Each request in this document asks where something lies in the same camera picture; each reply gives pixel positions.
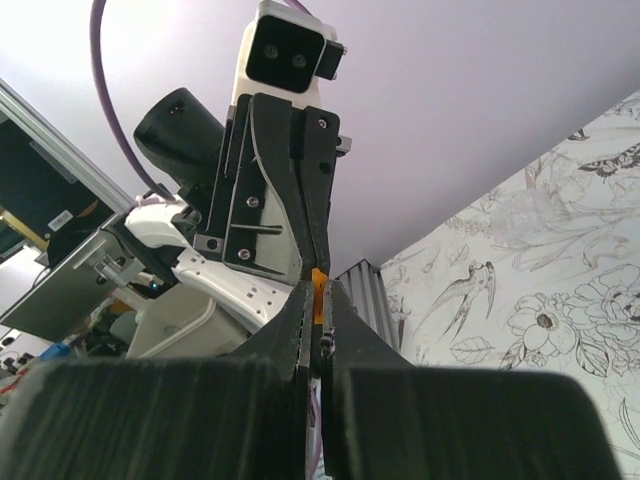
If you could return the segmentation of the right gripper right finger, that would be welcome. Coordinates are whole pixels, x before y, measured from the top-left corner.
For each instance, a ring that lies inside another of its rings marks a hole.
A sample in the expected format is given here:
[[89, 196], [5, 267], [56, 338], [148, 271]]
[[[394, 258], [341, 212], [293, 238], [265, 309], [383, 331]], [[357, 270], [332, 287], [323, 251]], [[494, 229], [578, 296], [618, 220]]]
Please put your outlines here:
[[324, 290], [324, 462], [336, 479], [617, 479], [600, 416], [555, 373], [420, 367]]

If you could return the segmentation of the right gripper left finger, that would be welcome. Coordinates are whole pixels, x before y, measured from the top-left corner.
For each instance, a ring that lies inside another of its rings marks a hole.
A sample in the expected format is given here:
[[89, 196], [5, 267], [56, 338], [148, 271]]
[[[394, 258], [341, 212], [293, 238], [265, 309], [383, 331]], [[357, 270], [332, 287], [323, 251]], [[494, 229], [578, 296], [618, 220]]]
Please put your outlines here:
[[302, 479], [314, 287], [236, 350], [48, 361], [1, 417], [5, 479]]

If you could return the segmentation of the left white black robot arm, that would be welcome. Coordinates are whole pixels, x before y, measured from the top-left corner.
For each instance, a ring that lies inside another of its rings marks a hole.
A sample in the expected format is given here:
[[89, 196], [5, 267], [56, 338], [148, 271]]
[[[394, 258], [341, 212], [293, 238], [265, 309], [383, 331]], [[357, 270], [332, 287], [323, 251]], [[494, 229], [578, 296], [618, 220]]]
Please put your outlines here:
[[179, 185], [142, 198], [118, 230], [168, 285], [145, 306], [131, 358], [227, 354], [281, 313], [309, 281], [311, 330], [325, 325], [328, 239], [340, 117], [272, 94], [244, 94], [218, 121], [187, 89], [155, 104], [134, 132]]

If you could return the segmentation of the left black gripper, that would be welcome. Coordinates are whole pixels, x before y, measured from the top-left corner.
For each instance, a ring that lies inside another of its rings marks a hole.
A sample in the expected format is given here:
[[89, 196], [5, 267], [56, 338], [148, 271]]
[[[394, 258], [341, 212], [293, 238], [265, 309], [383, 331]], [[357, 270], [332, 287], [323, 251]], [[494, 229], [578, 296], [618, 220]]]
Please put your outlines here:
[[243, 95], [227, 124], [206, 234], [225, 266], [293, 285], [328, 275], [336, 160], [350, 150], [337, 115]]

